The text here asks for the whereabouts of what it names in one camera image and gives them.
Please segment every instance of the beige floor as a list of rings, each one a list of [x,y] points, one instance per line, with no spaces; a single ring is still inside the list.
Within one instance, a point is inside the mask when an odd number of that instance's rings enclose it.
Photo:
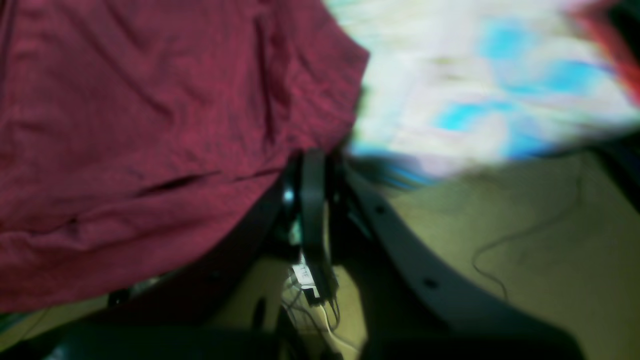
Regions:
[[[425,244],[500,296],[499,286],[473,269],[474,252],[566,209],[579,177],[582,200],[566,218],[477,263],[504,282],[516,307],[574,333],[588,359],[640,359],[640,215],[591,156],[522,163],[389,197]],[[342,324],[336,333],[361,344],[357,289],[342,269],[337,274]],[[356,358],[337,346],[345,359]]]

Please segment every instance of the cable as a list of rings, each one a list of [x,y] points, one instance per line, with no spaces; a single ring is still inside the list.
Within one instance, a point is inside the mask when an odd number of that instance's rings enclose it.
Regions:
[[[303,313],[304,315],[307,315],[307,317],[309,317],[309,319],[311,320],[311,323],[313,324],[313,326],[316,328],[316,331],[318,332],[318,334],[322,334],[323,332],[326,332],[326,330],[322,330],[320,329],[320,326],[318,326],[318,324],[316,323],[316,321],[314,320],[313,315],[311,315],[311,313],[309,313],[309,311],[307,309],[305,309],[304,307],[300,307],[300,306],[295,306],[294,304],[288,304],[286,301],[282,301],[282,304],[285,307],[288,307],[289,309],[294,309],[294,310],[298,310],[301,313]]]
[[[291,307],[298,302],[298,299],[300,299],[300,295],[302,295],[302,288],[298,289],[298,293],[296,294],[296,296],[293,298],[293,300],[291,301],[291,303],[289,304],[289,306],[287,307],[287,312],[289,312],[289,310],[291,310]]]
[[[40,317],[38,317],[38,320],[36,320],[35,323],[33,323],[33,325],[31,325],[20,337],[20,340],[18,340],[16,343],[21,342],[22,340],[24,340],[27,336],[29,336],[29,333],[31,331],[33,331],[33,329],[35,329],[35,327],[42,321],[42,319],[44,319],[44,317],[47,315],[47,313],[49,312],[50,307],[46,308],[44,311],[42,311],[42,314],[40,315]]]
[[[329,315],[326,313],[324,306],[321,306],[320,310],[322,310],[322,312],[324,313],[324,324],[326,325],[326,329],[328,330],[328,333],[329,333],[329,336],[331,336],[331,339],[355,351],[356,354],[359,354],[360,351],[358,350],[358,348],[350,344],[348,341],[344,341],[343,339],[339,338],[336,334],[333,333],[333,331],[331,330],[331,327],[329,326]]]
[[[500,286],[500,288],[502,289],[502,297],[504,298],[504,300],[506,302],[509,302],[509,293],[507,291],[507,287],[504,285],[504,283],[498,279],[495,275],[486,272],[484,270],[481,270],[478,265],[477,265],[477,260],[480,258],[480,256],[482,256],[483,254],[487,253],[490,250],[493,250],[499,246],[502,246],[506,243],[510,243],[516,240],[521,240],[523,238],[526,238],[530,235],[533,235],[539,231],[542,231],[548,227],[552,227],[553,225],[556,225],[557,223],[561,222],[562,220],[564,220],[570,213],[573,212],[573,210],[575,210],[581,203],[582,203],[582,175],[583,175],[583,171],[584,171],[584,155],[581,157],[580,159],[580,168],[578,169],[578,175],[577,178],[575,180],[575,197],[573,198],[573,200],[571,201],[571,204],[569,204],[566,208],[564,208],[563,210],[561,210],[558,214],[554,215],[553,217],[549,218],[546,221],[543,222],[539,222],[537,224],[534,224],[524,230],[521,231],[517,231],[513,234],[509,234],[507,236],[498,238],[498,240],[492,241],[491,243],[480,247],[479,249],[477,249],[474,252],[474,255],[471,259],[471,264],[473,265],[474,269],[482,276],[486,277],[487,279],[495,282],[496,284],[498,284]]]
[[[340,306],[338,306],[338,298],[334,297],[333,300],[329,302],[329,306],[331,306],[331,311],[333,311],[333,316],[335,317],[335,326],[332,327],[332,330],[335,331],[340,326]]]

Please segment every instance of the red object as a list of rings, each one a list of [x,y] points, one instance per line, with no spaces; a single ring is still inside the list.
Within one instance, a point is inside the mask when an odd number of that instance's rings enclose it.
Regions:
[[[598,43],[620,81],[630,90],[631,98],[640,104],[640,66],[607,17],[607,10],[619,1],[595,1],[574,11],[572,16],[587,35]]]
[[[296,149],[355,120],[367,53],[320,0],[7,0],[0,311],[212,249]]]

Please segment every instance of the white cable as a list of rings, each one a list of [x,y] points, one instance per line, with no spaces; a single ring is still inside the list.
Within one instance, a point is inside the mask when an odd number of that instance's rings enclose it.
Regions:
[[[331,336],[331,339],[333,339],[337,343],[342,344],[345,347],[348,347],[349,349],[355,351],[356,354],[359,354],[360,351],[358,350],[358,348],[356,348],[352,344],[348,343],[347,341],[344,341],[344,340],[340,339],[336,334],[333,333],[333,331],[331,330],[331,327],[329,326],[329,315],[326,313],[326,310],[324,309],[324,306],[320,306],[320,310],[322,310],[322,312],[324,313],[324,324],[326,325],[326,330],[329,332],[329,336]]]

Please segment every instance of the blurry patterned cloth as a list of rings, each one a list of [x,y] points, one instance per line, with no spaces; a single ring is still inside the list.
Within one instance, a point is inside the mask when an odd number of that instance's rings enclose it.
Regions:
[[[570,149],[640,126],[585,0],[326,0],[372,57],[349,152],[418,183]]]

